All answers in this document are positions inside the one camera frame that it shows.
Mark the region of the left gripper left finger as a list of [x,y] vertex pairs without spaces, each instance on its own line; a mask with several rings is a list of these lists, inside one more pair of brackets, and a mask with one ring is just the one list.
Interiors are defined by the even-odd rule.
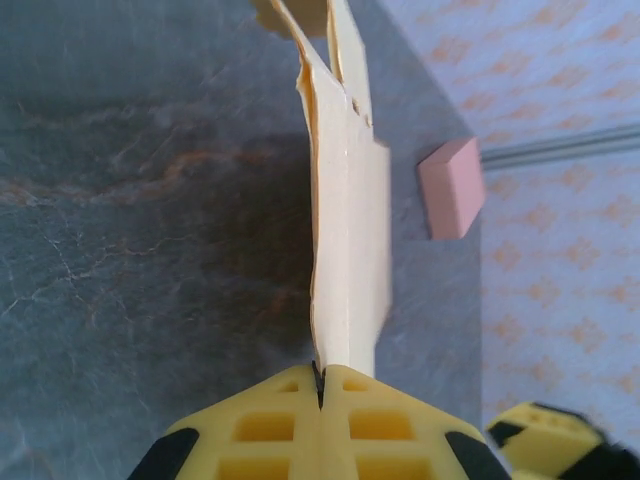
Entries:
[[288,368],[175,422],[132,473],[144,479],[319,479],[314,364]]

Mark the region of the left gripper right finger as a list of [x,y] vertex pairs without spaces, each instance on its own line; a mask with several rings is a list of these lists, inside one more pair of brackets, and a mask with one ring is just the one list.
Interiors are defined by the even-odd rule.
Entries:
[[346,366],[323,373],[321,479],[508,479],[470,423]]

